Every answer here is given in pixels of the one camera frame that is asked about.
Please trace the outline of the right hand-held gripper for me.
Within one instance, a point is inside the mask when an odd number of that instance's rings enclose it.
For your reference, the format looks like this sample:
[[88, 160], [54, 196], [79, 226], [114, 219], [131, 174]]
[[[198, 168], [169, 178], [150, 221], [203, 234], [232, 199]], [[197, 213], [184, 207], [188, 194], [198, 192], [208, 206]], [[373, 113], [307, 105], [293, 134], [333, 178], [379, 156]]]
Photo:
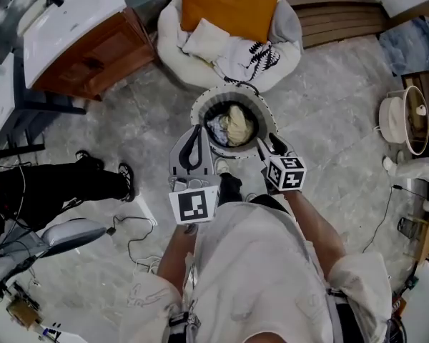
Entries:
[[[300, 191], [306, 177], [307, 167], [301, 156], [271, 156], [267, 144], [259, 137], [257, 152], [265, 168], [262, 170], [268, 194]], [[278, 155], [291, 155], [292, 146], [278, 134], [269, 133], [273, 152]]]

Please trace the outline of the pale yellow clothes garment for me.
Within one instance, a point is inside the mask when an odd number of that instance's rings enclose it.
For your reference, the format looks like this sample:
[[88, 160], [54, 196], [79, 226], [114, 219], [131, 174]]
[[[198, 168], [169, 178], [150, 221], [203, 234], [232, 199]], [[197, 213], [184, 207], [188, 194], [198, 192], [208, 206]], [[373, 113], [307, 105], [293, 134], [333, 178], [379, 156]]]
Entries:
[[254, 124], [245, 117], [243, 110], [232, 105], [227, 115], [227, 139], [230, 146], [242, 146], [250, 140]]

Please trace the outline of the patterned clothes garment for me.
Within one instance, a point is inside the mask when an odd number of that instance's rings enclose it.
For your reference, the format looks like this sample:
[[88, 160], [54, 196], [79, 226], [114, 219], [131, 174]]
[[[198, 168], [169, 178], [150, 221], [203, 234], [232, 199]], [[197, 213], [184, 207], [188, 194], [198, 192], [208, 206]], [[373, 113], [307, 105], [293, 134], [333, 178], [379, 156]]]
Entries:
[[227, 127], [225, 115], [219, 115], [207, 121], [207, 128], [212, 132], [213, 139], [222, 146], [229, 144]]

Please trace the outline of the grey white laundry basket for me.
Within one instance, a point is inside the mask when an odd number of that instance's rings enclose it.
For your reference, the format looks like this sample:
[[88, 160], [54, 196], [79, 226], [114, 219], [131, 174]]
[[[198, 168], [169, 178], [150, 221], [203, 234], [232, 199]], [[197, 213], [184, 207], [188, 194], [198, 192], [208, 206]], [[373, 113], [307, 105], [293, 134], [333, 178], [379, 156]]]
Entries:
[[257, 140], [270, 143], [269, 134], [278, 134], [277, 123], [270, 107], [258, 90], [251, 84], [221, 84], [202, 93], [193, 103], [190, 123], [208, 128], [207, 122], [216, 116], [226, 114], [232, 105], [239, 106], [247, 119], [252, 122], [253, 133], [240, 146], [219, 143], [211, 129], [207, 129], [212, 152], [226, 159], [247, 159], [257, 156]]

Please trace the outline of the white black-print clothes garment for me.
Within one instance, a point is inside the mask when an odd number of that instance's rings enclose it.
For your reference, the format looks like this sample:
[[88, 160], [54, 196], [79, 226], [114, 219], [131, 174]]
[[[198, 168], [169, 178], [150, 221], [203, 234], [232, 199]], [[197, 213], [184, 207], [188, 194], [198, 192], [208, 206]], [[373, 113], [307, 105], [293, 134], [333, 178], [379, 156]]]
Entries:
[[275, 66], [280, 53], [268, 41], [265, 44], [231, 36], [222, 55], [213, 61], [215, 72], [226, 82], [247, 82]]

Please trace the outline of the person's right forearm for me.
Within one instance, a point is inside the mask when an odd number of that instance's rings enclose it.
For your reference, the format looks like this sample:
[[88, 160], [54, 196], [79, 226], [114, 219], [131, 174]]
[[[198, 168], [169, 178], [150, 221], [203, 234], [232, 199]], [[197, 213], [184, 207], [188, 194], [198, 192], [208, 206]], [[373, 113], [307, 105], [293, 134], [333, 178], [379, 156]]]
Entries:
[[328, 278], [336, 262], [346, 255], [340, 235], [301, 192], [285, 191], [282, 194], [290, 205], [304, 237], [312, 243], [321, 270], [325, 278]]

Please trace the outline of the person's left shoe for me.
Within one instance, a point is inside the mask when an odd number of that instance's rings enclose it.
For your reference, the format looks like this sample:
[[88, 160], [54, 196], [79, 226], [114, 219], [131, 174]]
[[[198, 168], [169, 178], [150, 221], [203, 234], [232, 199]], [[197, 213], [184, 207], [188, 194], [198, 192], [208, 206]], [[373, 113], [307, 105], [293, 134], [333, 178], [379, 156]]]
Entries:
[[230, 166], [227, 161], [221, 157], [218, 157], [214, 162], [215, 174], [221, 176], [222, 174], [229, 174]]

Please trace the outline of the person's leg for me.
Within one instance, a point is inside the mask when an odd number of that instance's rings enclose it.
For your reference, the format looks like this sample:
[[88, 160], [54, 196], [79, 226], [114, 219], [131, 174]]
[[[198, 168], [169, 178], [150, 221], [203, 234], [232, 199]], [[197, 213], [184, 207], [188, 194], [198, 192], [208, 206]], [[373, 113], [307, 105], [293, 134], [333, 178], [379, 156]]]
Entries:
[[281, 205], [275, 198], [271, 197], [268, 194], [261, 194], [259, 196], [253, 196], [253, 198], [250, 200], [250, 203], [253, 204], [259, 204], [264, 207], [268, 207], [271, 209], [275, 209], [281, 212], [284, 212], [286, 214], [289, 214], [289, 212], [286, 210], [286, 208]]
[[237, 177], [234, 177], [228, 172], [220, 174], [220, 193], [218, 206], [229, 202], [241, 202], [242, 195], [240, 193], [242, 187], [242, 181]]

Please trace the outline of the person's white shirt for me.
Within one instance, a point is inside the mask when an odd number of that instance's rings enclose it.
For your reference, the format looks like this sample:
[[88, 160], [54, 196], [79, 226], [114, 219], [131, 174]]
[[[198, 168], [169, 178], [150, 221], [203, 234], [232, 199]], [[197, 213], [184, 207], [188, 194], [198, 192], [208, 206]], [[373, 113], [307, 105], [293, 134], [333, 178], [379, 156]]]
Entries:
[[381, 254], [349, 254], [323, 274], [314, 247], [287, 213], [232, 202], [199, 232], [191, 297], [140, 272], [119, 343], [383, 343], [391, 289]]

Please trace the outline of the grey shell pack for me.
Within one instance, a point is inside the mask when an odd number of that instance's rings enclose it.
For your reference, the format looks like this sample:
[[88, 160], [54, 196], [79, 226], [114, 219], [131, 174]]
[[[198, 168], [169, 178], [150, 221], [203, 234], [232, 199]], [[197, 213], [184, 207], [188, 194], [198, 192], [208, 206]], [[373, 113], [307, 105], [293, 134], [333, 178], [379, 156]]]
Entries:
[[49, 248], [40, 258], [52, 257], [89, 244], [106, 234], [107, 228], [88, 219], [75, 219], [49, 227], [41, 236]]

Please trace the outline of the wooden vanity cabinet white top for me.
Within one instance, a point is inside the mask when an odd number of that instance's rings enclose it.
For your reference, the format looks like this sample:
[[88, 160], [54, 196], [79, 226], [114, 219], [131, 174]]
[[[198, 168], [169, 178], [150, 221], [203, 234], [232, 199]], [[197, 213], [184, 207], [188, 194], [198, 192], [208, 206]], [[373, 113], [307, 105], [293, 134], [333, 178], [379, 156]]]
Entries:
[[23, 37], [26, 87], [85, 99], [98, 100], [156, 57], [125, 0], [57, 0]]

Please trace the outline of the wooden step platform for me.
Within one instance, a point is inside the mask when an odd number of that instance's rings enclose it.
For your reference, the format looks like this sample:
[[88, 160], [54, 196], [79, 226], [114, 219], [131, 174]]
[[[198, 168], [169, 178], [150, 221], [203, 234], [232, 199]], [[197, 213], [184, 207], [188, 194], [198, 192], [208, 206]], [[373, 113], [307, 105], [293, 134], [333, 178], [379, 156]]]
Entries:
[[305, 49], [387, 29], [383, 7], [373, 0], [286, 0], [302, 27]]

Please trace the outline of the orange cushion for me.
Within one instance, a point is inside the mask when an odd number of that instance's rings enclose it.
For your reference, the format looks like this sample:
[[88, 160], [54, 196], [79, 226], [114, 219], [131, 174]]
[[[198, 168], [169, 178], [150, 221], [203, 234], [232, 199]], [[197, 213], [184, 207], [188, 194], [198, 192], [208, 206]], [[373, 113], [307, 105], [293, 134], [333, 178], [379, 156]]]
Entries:
[[265, 43], [278, 0], [182, 0], [181, 29], [194, 31], [201, 19], [232, 36]]

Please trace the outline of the blue painted canvas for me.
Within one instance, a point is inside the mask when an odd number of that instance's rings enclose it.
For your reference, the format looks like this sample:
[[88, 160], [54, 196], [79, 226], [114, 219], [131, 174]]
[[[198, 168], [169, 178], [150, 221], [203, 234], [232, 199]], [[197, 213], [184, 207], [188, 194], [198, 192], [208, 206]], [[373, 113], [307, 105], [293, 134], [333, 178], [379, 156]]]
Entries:
[[429, 71], [429, 17], [419, 16], [388, 29], [378, 42], [395, 75]]

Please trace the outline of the dark desk white top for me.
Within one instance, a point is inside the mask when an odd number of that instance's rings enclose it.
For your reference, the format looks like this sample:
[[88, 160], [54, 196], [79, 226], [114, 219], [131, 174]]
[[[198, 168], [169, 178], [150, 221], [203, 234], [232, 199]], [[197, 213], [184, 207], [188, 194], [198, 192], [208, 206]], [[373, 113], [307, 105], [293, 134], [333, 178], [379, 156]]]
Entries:
[[27, 89], [22, 58], [9, 52], [0, 73], [0, 159], [45, 150], [44, 142], [36, 143], [43, 132], [38, 123], [48, 125], [55, 115], [85, 115], [69, 97]]

